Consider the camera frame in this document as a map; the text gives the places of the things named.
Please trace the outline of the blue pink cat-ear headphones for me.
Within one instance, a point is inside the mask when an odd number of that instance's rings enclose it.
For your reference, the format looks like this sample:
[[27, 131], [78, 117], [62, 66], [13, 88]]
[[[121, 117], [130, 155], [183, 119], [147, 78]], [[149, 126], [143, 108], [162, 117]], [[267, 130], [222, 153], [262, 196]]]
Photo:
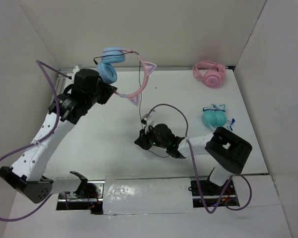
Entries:
[[138, 107], [140, 105], [141, 93], [146, 88], [149, 76], [155, 71], [157, 65], [152, 62], [145, 61], [138, 52], [119, 47], [105, 48], [102, 55], [100, 57], [95, 57], [93, 61], [97, 65], [97, 71], [99, 72], [102, 80], [105, 83], [112, 85], [118, 80], [117, 72], [112, 64], [124, 62], [126, 58], [125, 55], [127, 54], [136, 55], [140, 66], [144, 70], [144, 78], [138, 90], [135, 92], [131, 94], [121, 94], [116, 92], [115, 94], [121, 98], [128, 99], [133, 105]]

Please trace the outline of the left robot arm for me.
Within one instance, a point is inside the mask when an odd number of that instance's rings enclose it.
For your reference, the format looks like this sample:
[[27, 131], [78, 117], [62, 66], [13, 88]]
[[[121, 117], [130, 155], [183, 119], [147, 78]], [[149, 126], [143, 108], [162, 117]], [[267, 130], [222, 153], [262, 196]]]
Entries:
[[46, 165], [80, 118], [96, 103], [105, 104], [116, 91], [99, 70], [83, 68], [76, 72], [73, 84], [52, 101], [31, 146], [11, 166], [1, 167], [0, 177], [35, 204], [61, 192], [84, 197], [88, 192], [85, 176], [75, 171], [47, 175]]

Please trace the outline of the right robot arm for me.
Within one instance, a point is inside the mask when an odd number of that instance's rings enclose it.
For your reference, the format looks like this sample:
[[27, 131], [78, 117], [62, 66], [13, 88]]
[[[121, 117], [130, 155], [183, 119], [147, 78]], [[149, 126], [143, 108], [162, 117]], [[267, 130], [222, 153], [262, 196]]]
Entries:
[[158, 147], [166, 150], [172, 158], [185, 159], [191, 156], [211, 155], [218, 163], [207, 182], [211, 194], [219, 194], [231, 175], [241, 174], [252, 151], [249, 142], [224, 127], [205, 136], [179, 137], [167, 125], [146, 125], [140, 130], [134, 143], [144, 150]]

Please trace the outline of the teal cat-ear headphones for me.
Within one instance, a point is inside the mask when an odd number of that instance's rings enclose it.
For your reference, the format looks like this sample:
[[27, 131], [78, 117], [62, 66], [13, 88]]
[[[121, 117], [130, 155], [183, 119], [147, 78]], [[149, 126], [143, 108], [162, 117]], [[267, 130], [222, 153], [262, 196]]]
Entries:
[[211, 104], [209, 107], [203, 107], [201, 121], [210, 131], [215, 131], [217, 127], [233, 131], [232, 127], [235, 123], [235, 119], [228, 120], [225, 104]]

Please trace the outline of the white taped cover plate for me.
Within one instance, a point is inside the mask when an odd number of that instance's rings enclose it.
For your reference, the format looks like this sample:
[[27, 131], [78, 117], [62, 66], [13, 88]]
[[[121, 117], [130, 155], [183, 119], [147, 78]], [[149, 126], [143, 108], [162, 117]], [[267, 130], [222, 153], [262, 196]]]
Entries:
[[103, 213], [137, 215], [193, 212], [189, 185], [189, 178], [106, 180]]

